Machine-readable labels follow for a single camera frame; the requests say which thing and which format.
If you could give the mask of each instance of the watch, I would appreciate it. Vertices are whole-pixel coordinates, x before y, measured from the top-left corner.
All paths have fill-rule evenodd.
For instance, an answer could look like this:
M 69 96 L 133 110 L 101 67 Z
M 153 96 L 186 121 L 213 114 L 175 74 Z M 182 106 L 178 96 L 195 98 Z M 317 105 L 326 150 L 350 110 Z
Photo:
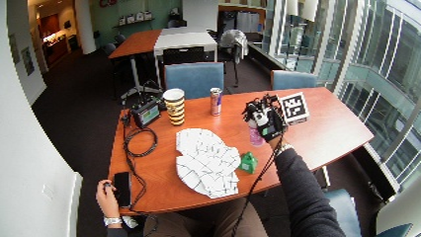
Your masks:
M 281 146 L 281 147 L 278 148 L 278 150 L 277 150 L 275 156 L 277 156 L 279 153 L 282 153 L 285 150 L 290 149 L 290 148 L 293 148 L 293 146 L 291 146 L 290 144 L 287 144 L 287 143 L 282 144 L 282 146 Z
M 117 218 L 107 218 L 103 216 L 103 224 L 105 226 L 110 225 L 110 224 L 121 224 L 122 223 L 122 220 L 119 217 Z

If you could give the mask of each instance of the paper pieces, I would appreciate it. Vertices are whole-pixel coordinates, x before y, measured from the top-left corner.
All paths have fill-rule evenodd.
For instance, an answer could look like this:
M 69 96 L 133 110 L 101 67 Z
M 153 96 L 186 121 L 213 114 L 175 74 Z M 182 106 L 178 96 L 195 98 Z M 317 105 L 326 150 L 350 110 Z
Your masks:
M 183 184 L 210 198 L 238 193 L 234 173 L 241 159 L 235 147 L 206 129 L 189 128 L 175 134 L 175 171 Z

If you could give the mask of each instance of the sleeve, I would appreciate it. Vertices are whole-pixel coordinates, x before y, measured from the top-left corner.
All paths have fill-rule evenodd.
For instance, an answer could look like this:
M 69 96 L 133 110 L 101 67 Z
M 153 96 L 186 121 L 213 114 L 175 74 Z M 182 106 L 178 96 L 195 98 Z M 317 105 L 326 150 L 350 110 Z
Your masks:
M 345 236 L 335 211 L 301 156 L 293 149 L 274 160 L 289 209 L 291 236 Z
M 127 232 L 122 228 L 107 228 L 106 237 L 127 237 Z

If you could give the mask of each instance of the hand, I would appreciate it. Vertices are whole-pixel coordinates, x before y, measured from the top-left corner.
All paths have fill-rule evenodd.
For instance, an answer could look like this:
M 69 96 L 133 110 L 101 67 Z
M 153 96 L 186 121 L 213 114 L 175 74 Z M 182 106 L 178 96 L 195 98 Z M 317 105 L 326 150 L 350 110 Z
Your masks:
M 118 203 L 113 193 L 113 191 L 115 191 L 115 188 L 110 184 L 110 180 L 102 180 L 98 182 L 95 190 L 95 201 L 99 205 L 103 216 L 107 218 L 118 218 Z M 110 224 L 107 225 L 107 227 L 121 228 L 121 224 Z
M 263 95 L 262 99 L 254 99 L 246 103 L 242 112 L 243 120 L 254 125 L 265 142 L 270 142 L 286 132 L 279 108 L 271 103 L 277 101 L 277 96 Z

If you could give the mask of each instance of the green object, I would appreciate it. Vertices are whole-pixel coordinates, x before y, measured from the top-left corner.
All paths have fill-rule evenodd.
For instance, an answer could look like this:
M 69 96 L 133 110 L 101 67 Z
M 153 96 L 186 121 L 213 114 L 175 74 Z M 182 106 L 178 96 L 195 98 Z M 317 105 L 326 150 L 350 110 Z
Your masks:
M 255 166 L 258 165 L 258 159 L 254 157 L 251 152 L 249 151 L 246 154 L 241 156 L 241 164 L 239 169 L 253 174 L 255 170 Z

